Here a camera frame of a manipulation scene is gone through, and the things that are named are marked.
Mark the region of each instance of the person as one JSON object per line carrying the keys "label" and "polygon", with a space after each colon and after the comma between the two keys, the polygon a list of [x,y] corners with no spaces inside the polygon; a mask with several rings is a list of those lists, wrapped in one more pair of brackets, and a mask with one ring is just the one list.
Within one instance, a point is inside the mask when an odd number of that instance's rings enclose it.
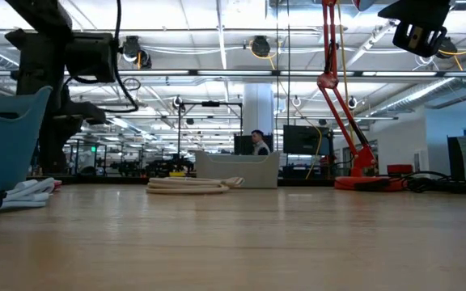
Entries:
{"label": "person", "polygon": [[260,130],[253,130],[251,132],[251,140],[254,144],[253,155],[269,155],[270,149],[264,142],[264,133]]}

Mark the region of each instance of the teal bin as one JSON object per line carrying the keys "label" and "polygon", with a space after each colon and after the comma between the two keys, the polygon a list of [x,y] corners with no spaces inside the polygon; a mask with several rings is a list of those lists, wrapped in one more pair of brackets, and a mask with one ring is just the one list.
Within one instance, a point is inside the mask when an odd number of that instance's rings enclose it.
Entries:
{"label": "teal bin", "polygon": [[0,97],[0,191],[26,179],[51,91]]}

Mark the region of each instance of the rope coil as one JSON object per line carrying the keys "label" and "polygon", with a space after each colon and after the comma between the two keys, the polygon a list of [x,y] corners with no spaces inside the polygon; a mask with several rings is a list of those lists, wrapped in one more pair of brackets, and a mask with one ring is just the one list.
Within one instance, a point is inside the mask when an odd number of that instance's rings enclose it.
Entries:
{"label": "rope coil", "polygon": [[222,194],[230,188],[240,187],[244,178],[195,179],[195,178],[151,178],[146,188],[147,194]]}

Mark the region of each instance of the table surface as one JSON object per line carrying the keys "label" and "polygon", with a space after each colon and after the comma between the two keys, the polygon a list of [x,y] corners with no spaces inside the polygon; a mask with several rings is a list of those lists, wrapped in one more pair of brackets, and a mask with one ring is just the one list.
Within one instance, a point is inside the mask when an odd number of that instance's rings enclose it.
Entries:
{"label": "table surface", "polygon": [[64,186],[0,213],[0,290],[466,290],[466,196]]}

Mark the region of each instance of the white wall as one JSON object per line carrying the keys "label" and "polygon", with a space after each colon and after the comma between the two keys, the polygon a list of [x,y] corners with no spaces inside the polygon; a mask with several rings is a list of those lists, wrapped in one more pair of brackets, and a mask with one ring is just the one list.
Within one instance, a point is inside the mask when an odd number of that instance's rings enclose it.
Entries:
{"label": "white wall", "polygon": [[466,102],[448,108],[426,109],[427,144],[431,171],[449,175],[447,137],[460,137],[466,129]]}
{"label": "white wall", "polygon": [[[426,122],[423,108],[415,113],[400,114],[399,120],[377,121],[368,133],[368,141],[376,140],[379,145],[379,173],[387,174],[391,164],[414,164],[414,155],[423,151],[427,159]],[[345,139],[339,137],[334,142],[334,149],[347,147]]]}

